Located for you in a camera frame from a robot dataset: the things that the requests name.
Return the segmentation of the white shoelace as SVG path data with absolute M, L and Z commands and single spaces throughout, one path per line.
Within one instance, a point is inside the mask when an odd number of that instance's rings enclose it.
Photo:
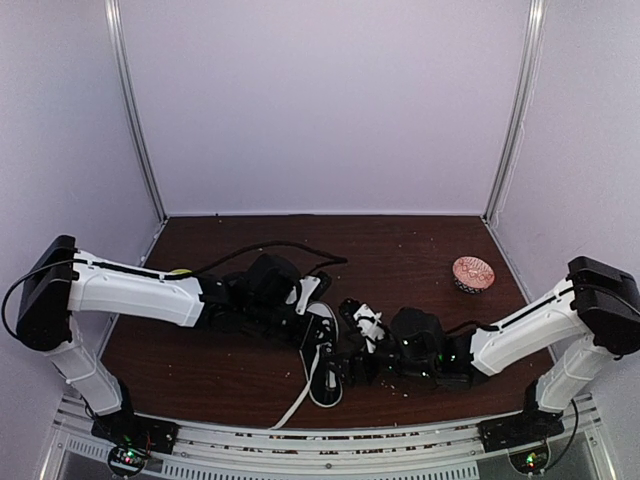
M 270 430 L 282 429 L 288 423 L 288 421 L 294 416 L 294 414 L 297 412 L 297 410 L 300 408 L 300 406 L 303 404 L 303 402 L 306 399 L 310 399 L 311 400 L 311 398 L 309 396 L 309 385 L 307 384 L 307 381 L 306 381 L 306 378 L 305 378 L 304 384 L 302 386 L 302 389 L 301 389 L 300 393 L 293 400 L 291 405 L 284 412 L 284 414 L 280 417 L 280 419 L 273 426 L 270 427 Z

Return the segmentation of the black white canvas sneaker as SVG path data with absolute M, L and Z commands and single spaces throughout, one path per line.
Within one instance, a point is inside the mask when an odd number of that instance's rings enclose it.
M 312 302 L 305 312 L 308 324 L 303 332 L 299 354 L 311 401 L 321 408 L 333 408 L 342 399 L 339 377 L 329 368 L 329 358 L 336 353 L 339 323 L 333 310 L 324 302 Z

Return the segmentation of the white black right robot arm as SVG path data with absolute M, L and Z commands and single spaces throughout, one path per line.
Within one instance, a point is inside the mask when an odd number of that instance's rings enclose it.
M 357 347 L 331 355 L 328 367 L 354 382 L 381 370 L 417 377 L 435 388 L 466 390 L 522 358 L 568 337 L 574 343 L 553 368 L 526 389 L 513 417 L 519 440 L 535 440 L 558 421 L 573 397 L 610 362 L 639 350 L 639 288 L 634 277 L 579 256 L 552 290 L 493 323 L 467 321 L 443 330 L 437 316 L 404 307 L 389 325 L 364 303 L 345 300 L 342 318 L 359 336 Z

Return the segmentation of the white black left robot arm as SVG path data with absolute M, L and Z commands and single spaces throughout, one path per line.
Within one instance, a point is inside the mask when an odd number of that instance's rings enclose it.
M 112 263 L 57 237 L 10 290 L 20 289 L 17 321 L 7 332 L 47 355 L 66 383 L 84 398 L 94 421 L 123 444 L 144 433 L 123 381 L 84 346 L 73 316 L 108 312 L 155 319 L 178 327 L 275 333 L 292 342 L 304 362 L 301 393 L 329 407 L 338 380 L 325 354 L 336 340 L 336 320 L 319 298 L 330 283 L 323 273 L 303 275 L 287 259 L 262 253 L 245 271 L 218 278 L 209 268 L 162 272 Z

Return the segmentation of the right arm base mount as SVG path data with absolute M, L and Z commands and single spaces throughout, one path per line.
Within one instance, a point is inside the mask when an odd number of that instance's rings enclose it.
M 550 464 L 548 440 L 565 431 L 556 418 L 527 420 L 522 414 L 485 420 L 478 431 L 486 453 L 506 450 L 511 466 L 524 475 L 541 474 Z

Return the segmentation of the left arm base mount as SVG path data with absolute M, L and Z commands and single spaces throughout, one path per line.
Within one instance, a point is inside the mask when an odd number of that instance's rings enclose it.
M 91 434 L 108 440 L 107 466 L 119 478 L 129 479 L 140 474 L 156 460 L 156 454 L 171 454 L 179 426 L 170 421 L 134 414 L 95 416 Z

